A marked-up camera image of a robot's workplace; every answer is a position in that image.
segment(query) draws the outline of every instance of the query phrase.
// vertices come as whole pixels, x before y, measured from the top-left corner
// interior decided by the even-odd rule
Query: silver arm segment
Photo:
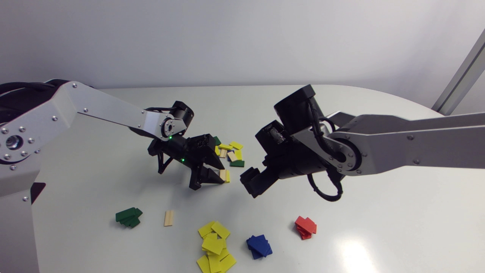
[[[341,113],[329,119],[340,128],[326,133],[324,139],[345,155],[343,162],[319,147],[311,127],[293,136],[345,175],[375,174],[401,166],[485,168],[485,113],[421,120],[385,115],[352,118]]]
[[[76,113],[139,129],[162,141],[187,129],[169,113],[146,111],[79,82],[61,85],[50,100],[0,124],[2,273],[39,272],[30,188],[40,170],[40,148],[68,129]]]

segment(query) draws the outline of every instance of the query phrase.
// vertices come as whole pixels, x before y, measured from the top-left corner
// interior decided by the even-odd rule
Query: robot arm
[[[338,200],[346,175],[376,174],[401,166],[485,168],[480,145],[485,113],[406,120],[386,115],[354,117],[337,112],[325,117],[307,85],[275,105],[283,124],[273,121],[256,138],[267,153],[262,173],[241,175],[257,197],[278,179],[307,175],[313,189],[328,201]],[[338,193],[321,193],[312,174],[327,171]]]

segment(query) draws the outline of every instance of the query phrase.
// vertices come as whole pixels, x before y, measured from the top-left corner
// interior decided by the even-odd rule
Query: white table
[[[277,119],[273,105],[300,87],[104,90],[144,108],[185,102],[195,111],[186,137],[211,133],[224,143],[237,141],[246,167],[229,167],[229,184],[193,191],[190,170],[177,162],[157,174],[157,160],[146,151],[150,139],[79,115],[41,152],[37,182],[47,187],[33,204],[41,272],[199,272],[195,261],[204,253],[197,229],[212,220],[231,231],[227,245],[238,262],[230,273],[483,272],[484,170],[403,167],[346,177],[336,203],[317,196],[304,176],[279,180],[256,199],[246,192],[239,175],[250,166],[264,169],[254,135]],[[326,115],[439,116],[378,91],[314,89]],[[321,190],[335,192],[325,173],[314,177]],[[140,225],[129,229],[114,221],[116,212],[132,206],[143,211]],[[175,210],[174,226],[163,227],[168,209]],[[313,238],[297,235],[299,215],[317,223]],[[273,254],[253,260],[245,240],[260,234]]]

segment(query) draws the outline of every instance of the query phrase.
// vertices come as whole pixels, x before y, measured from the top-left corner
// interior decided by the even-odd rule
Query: white wall
[[[2,0],[0,82],[343,84],[431,107],[483,0]]]

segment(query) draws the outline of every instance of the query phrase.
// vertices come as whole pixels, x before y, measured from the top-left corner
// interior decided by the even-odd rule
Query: pile of blocks
[[[215,139],[215,153],[220,158],[226,158],[231,162],[229,165],[231,167],[244,167],[243,154],[241,149],[243,145],[233,141],[229,145],[222,144],[218,137]]]
[[[298,233],[300,233],[300,236],[302,240],[309,239],[311,238],[311,234],[317,234],[317,224],[315,224],[310,218],[304,219],[301,216],[298,216],[298,218],[295,221],[296,224],[296,229],[298,230]]]
[[[254,260],[261,257],[266,257],[269,254],[273,254],[271,246],[268,243],[268,240],[264,237],[264,235],[251,236],[251,238],[246,240],[246,243],[247,248],[251,250],[251,254],[253,255]]]
[[[116,213],[115,218],[120,224],[134,228],[140,223],[138,217],[142,214],[143,212],[140,209],[132,207]]]
[[[212,221],[199,228],[204,239],[202,250],[207,254],[197,260],[202,273],[226,273],[236,259],[227,250],[226,238],[231,234],[221,223]]]

